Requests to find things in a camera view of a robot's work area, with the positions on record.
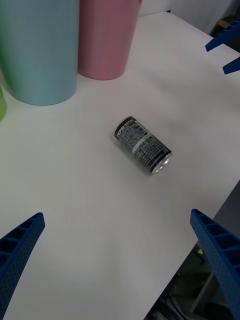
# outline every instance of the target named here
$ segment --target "blue plastic part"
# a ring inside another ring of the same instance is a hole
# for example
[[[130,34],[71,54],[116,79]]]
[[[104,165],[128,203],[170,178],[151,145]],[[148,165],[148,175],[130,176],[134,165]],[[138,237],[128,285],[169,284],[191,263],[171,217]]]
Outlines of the blue plastic part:
[[[240,36],[240,18],[235,20],[230,26],[220,32],[215,38],[213,38],[208,44],[206,44],[206,50],[210,51],[221,44],[224,44],[236,37]]]
[[[0,320],[44,228],[43,214],[36,213],[0,239]]]
[[[240,320],[240,240],[197,209],[190,224],[235,320]]]
[[[232,62],[226,64],[223,68],[225,75],[231,74],[232,72],[240,70],[240,58],[233,60]]]

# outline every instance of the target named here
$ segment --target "green cylinder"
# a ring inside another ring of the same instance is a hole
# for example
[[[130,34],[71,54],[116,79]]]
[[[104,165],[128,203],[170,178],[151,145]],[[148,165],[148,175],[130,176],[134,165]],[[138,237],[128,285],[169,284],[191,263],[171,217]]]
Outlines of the green cylinder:
[[[2,89],[0,88],[0,121],[5,116],[6,109],[7,109],[6,102],[5,102],[5,99],[4,99],[4,95],[3,95]]]

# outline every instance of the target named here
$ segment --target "white wall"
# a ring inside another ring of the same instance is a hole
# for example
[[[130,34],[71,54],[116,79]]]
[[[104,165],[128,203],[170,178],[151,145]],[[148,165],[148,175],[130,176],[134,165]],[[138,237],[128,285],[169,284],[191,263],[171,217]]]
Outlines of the white wall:
[[[196,28],[209,32],[236,0],[143,0],[140,15],[171,9],[171,13]]]

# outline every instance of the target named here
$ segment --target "can label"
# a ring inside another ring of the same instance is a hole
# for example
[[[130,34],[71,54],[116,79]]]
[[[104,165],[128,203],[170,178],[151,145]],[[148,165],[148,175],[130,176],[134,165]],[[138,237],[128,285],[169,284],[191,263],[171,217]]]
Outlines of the can label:
[[[114,135],[151,173],[167,155],[172,153],[132,116],[119,124]]]

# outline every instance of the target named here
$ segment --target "perforated surface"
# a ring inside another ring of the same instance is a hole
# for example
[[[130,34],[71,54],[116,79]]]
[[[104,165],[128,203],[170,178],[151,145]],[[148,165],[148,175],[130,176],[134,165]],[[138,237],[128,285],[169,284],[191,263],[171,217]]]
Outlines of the perforated surface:
[[[44,228],[44,216],[37,213],[0,240],[0,320]]]
[[[200,211],[190,224],[215,273],[234,319],[240,320],[240,240]]]

